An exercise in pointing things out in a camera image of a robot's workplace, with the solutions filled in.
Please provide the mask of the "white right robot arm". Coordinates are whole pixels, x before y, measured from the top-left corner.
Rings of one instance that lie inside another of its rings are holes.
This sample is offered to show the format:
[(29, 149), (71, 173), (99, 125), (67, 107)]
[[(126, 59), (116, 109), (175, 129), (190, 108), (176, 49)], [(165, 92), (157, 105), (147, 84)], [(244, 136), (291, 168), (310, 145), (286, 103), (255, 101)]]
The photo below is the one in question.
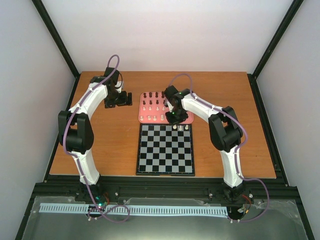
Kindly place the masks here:
[(186, 121), (188, 112), (208, 123), (211, 143), (221, 155), (223, 180), (230, 188), (238, 187), (243, 182), (243, 174), (240, 161), (235, 159), (235, 155), (239, 153), (243, 130), (238, 125), (234, 109), (213, 105), (188, 88), (178, 91), (173, 85), (164, 90), (164, 96), (169, 108), (165, 117), (170, 125)]

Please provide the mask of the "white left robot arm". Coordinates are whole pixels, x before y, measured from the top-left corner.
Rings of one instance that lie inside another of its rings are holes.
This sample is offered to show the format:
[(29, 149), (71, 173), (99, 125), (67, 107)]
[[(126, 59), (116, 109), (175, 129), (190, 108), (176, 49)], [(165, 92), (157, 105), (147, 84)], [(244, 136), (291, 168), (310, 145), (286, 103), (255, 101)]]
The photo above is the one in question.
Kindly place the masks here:
[(92, 146), (94, 132), (91, 118), (100, 103), (106, 109), (131, 106), (132, 93), (123, 90), (122, 74), (107, 67), (103, 76), (93, 77), (79, 101), (69, 110), (58, 114), (58, 138), (64, 152), (72, 156), (80, 175), (80, 182), (90, 185), (86, 195), (92, 201), (103, 198), (104, 188), (97, 184), (100, 174), (95, 166)]

